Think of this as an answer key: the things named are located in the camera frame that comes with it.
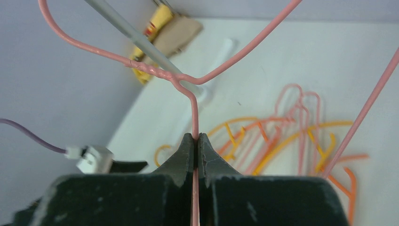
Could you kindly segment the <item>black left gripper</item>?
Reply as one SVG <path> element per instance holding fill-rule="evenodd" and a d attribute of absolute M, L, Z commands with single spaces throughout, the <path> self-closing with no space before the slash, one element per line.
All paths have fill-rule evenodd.
<path fill-rule="evenodd" d="M 147 161 L 113 161 L 109 173 L 138 173 L 147 166 Z"/>

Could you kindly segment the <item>pink wire hanger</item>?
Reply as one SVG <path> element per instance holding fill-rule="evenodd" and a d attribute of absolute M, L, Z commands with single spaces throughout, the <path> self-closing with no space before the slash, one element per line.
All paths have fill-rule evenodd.
<path fill-rule="evenodd" d="M 307 91 L 304 92 L 300 85 L 298 84 L 288 84 L 283 90 L 280 92 L 277 102 L 274 107 L 274 114 L 277 114 L 279 111 L 279 105 L 282 101 L 285 93 L 290 88 L 296 88 L 299 91 L 299 94 L 294 102 L 294 105 L 290 108 L 290 110 L 284 115 L 283 122 L 276 127 L 276 135 L 272 138 L 272 141 L 267 145 L 267 149 L 260 151 L 257 156 L 251 161 L 250 165 L 245 170 L 245 174 L 249 175 L 259 175 L 263 169 L 266 167 L 266 164 L 270 162 L 275 155 L 282 149 L 284 149 L 290 142 L 294 141 L 296 138 L 299 139 L 299 147 L 298 147 L 298 175 L 303 175 L 303 163 L 304 163 L 304 155 L 305 155 L 305 145 L 307 142 L 307 133 L 310 127 L 308 127 L 310 122 L 310 112 L 308 108 L 304 105 L 303 100 L 306 97 L 314 97 L 316 99 L 316 113 L 315 113 L 315 129 L 316 136 L 319 134 L 319 123 L 320 123 L 320 107 L 321 107 L 321 99 L 316 92 Z M 298 125 L 299 131 L 294 135 L 288 137 L 282 142 L 279 142 L 282 137 L 282 132 L 284 129 L 288 128 L 292 123 L 296 123 Z"/>
<path fill-rule="evenodd" d="M 78 41 L 69 35 L 67 35 L 55 22 L 53 19 L 49 8 L 47 1 L 45 0 L 40 0 L 39 1 L 39 8 L 41 10 L 42 15 L 44 16 L 47 24 L 50 26 L 50 28 L 63 40 L 65 40 L 67 43 L 85 50 L 87 52 L 97 54 L 102 57 L 106 57 L 108 59 L 120 62 L 124 64 L 126 67 L 129 68 L 135 68 L 139 71 L 145 72 L 147 74 L 153 75 L 155 77 L 165 79 L 171 84 L 183 95 L 188 97 L 191 103 L 192 107 L 192 136 L 194 139 L 197 139 L 199 137 L 199 111 L 198 111 L 198 106 L 197 106 L 197 99 L 195 95 L 189 91 L 187 88 L 183 87 L 181 82 L 186 81 L 191 84 L 195 85 L 201 85 L 204 84 L 212 79 L 214 79 L 216 76 L 222 74 L 224 71 L 229 69 L 231 66 L 236 64 L 238 61 L 243 59 L 246 55 L 248 55 L 252 50 L 254 50 L 298 5 L 300 4 L 299 0 L 292 0 L 290 3 L 283 8 L 283 10 L 252 40 L 250 41 L 242 50 L 240 50 L 236 55 L 232 56 L 230 59 L 228 59 L 226 62 L 221 64 L 218 68 L 215 70 L 211 71 L 207 75 L 200 77 L 200 78 L 194 78 L 192 76 L 189 76 L 184 73 L 172 73 L 169 71 L 162 70 L 160 68 L 145 64 L 143 62 L 138 62 L 111 52 L 108 52 L 106 50 L 88 45 L 86 43 L 83 43 L 81 41 Z M 390 60 L 389 64 L 387 65 L 385 71 L 383 72 L 382 76 L 380 77 L 379 81 L 377 82 L 375 88 L 373 89 L 372 93 L 370 94 L 369 98 L 365 102 L 363 108 L 361 109 L 360 113 L 358 114 L 356 120 L 352 124 L 352 127 L 348 130 L 347 135 L 343 139 L 342 143 L 337 149 L 336 154 L 334 155 L 333 159 L 324 168 L 324 177 L 328 177 L 330 175 L 330 172 L 332 171 L 333 167 L 336 165 L 337 161 L 341 157 L 342 153 L 344 152 L 345 148 L 347 147 L 348 143 L 358 130 L 360 124 L 363 122 L 364 118 L 368 114 L 369 110 L 371 109 L 372 105 L 378 98 L 379 94 L 381 93 L 382 89 L 384 88 L 385 84 L 389 80 L 390 76 L 392 75 L 393 71 L 397 67 L 399 63 L 399 52 L 395 51 L 395 54 L 393 55 L 392 59 Z"/>

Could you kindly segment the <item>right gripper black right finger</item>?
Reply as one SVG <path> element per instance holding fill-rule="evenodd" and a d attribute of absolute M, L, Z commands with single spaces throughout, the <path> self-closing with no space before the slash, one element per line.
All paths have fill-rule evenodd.
<path fill-rule="evenodd" d="M 199 186 L 209 187 L 212 179 L 232 175 L 240 175 L 240 173 L 214 150 L 208 136 L 200 133 L 198 138 Z"/>

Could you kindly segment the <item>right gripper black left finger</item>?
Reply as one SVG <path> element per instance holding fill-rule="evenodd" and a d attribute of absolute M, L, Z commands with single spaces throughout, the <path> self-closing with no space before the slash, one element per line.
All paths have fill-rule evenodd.
<path fill-rule="evenodd" d="M 162 174 L 171 177 L 177 187 L 192 184 L 194 165 L 194 139 L 190 133 L 184 134 L 178 149 L 152 174 Z"/>

